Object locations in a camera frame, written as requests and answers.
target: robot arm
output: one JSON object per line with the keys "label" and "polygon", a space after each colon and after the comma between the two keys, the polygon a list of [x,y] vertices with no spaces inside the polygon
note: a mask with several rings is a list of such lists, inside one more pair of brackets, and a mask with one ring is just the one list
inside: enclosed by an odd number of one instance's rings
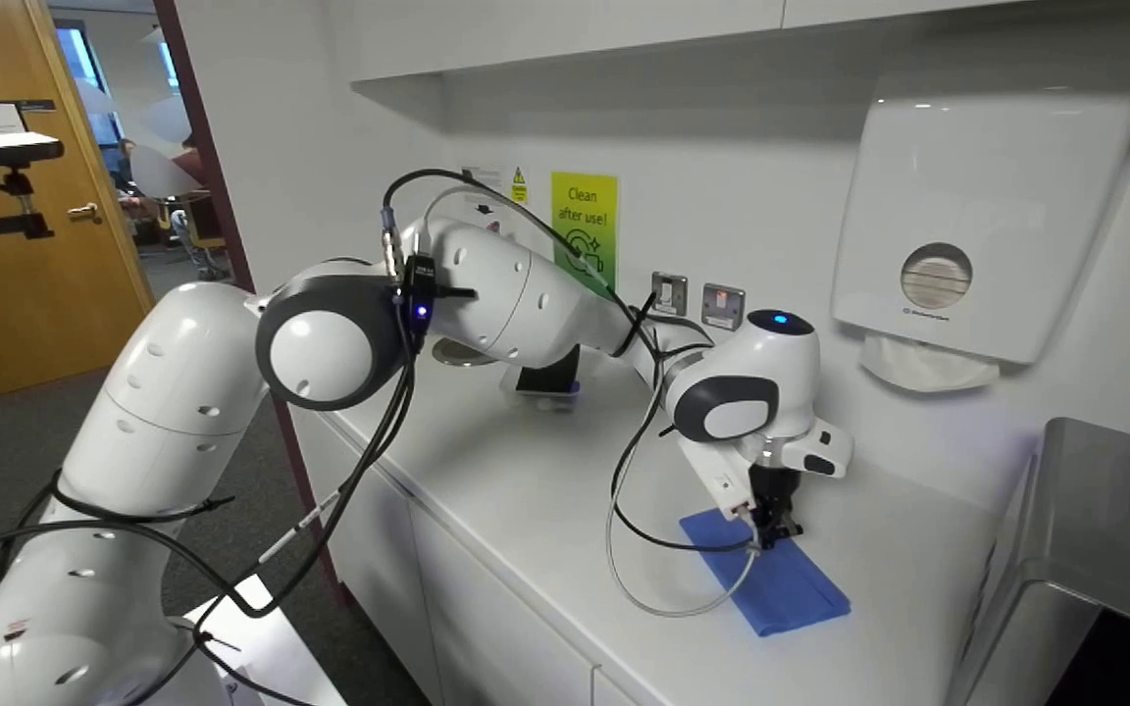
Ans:
{"label": "robot arm", "polygon": [[848,471],[848,435],[817,418],[817,329],[790,311],[756,311],[718,349],[659,362],[684,329],[633,321],[541,253],[512,240],[468,222],[406,228],[417,241],[405,287],[371,267],[327,262],[290,281],[259,325],[262,377],[300,407],[347,407],[371,396],[422,329],[487,358],[544,367],[572,343],[614,351],[633,325],[646,343],[618,358],[646,380],[667,377],[661,411],[674,418],[678,447],[724,518],[756,504],[786,504],[790,490],[763,492],[756,474],[833,474]]}
{"label": "robot arm", "polygon": [[[44,530],[0,580],[0,703],[129,703],[188,654],[160,610],[167,547],[245,431],[262,380],[300,407],[367,398],[436,329],[525,367],[572,343],[618,351],[678,426],[720,515],[780,537],[797,471],[842,474],[848,440],[813,415],[817,335],[791,313],[752,313],[724,343],[661,358],[684,329],[633,321],[525,248],[463,222],[417,230],[401,274],[317,262],[255,303],[231,287],[167,295],[109,367]],[[217,703],[217,670],[185,658],[158,703]]]}

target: wooden door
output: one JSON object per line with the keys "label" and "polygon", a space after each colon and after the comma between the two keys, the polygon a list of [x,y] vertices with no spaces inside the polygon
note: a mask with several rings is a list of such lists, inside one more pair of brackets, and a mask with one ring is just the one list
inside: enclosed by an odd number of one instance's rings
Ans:
{"label": "wooden door", "polygon": [[[31,198],[56,235],[0,235],[2,396],[107,367],[147,311],[147,288],[37,0],[0,0],[0,97],[56,101],[56,109],[27,109],[23,120],[61,142],[60,159],[27,167]],[[69,209],[81,202],[94,202],[102,222],[75,220]]]}

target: green sign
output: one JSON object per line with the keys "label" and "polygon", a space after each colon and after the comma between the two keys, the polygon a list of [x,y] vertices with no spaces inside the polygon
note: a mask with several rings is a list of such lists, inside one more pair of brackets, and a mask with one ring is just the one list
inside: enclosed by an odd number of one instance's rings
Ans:
{"label": "green sign", "polygon": [[554,228],[579,252],[558,248],[561,270],[599,295],[614,287],[614,177],[554,172]]}

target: white cabinet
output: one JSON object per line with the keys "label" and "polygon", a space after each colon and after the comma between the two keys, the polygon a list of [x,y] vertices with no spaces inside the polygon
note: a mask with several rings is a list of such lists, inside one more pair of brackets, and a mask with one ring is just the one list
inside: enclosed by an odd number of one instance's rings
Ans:
{"label": "white cabinet", "polygon": [[592,670],[592,706],[635,706],[635,699],[596,665]]}
{"label": "white cabinet", "polygon": [[426,515],[417,515],[417,522],[440,654],[440,703],[585,706],[592,662],[529,610],[448,524]]}
{"label": "white cabinet", "polygon": [[1025,5],[1025,0],[790,0],[786,26],[927,15],[927,13],[957,13],[957,9],[983,9],[983,5]]}
{"label": "white cabinet", "polygon": [[329,0],[345,77],[395,77],[523,57],[769,30],[780,0]]}
{"label": "white cabinet", "polygon": [[[290,411],[312,498],[327,498],[357,464],[357,447],[327,415]],[[375,466],[361,479],[329,560],[337,580],[357,597],[384,641],[401,654],[417,687],[440,703],[426,597],[417,573],[417,501]]]}
{"label": "white cabinet", "polygon": [[[327,415],[293,411],[312,498],[357,464]],[[357,597],[405,670],[440,706],[585,706],[592,662],[525,609],[444,522],[371,466],[332,542],[337,580]]]}

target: electrical outlet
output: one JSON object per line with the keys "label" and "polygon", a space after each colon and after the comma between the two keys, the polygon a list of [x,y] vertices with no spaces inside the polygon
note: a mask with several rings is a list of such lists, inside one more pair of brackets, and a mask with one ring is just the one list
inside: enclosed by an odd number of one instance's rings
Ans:
{"label": "electrical outlet", "polygon": [[687,278],[684,274],[650,270],[650,295],[653,295],[650,311],[687,317]]}
{"label": "electrical outlet", "polygon": [[697,321],[715,329],[736,329],[745,321],[745,288],[705,281]]}

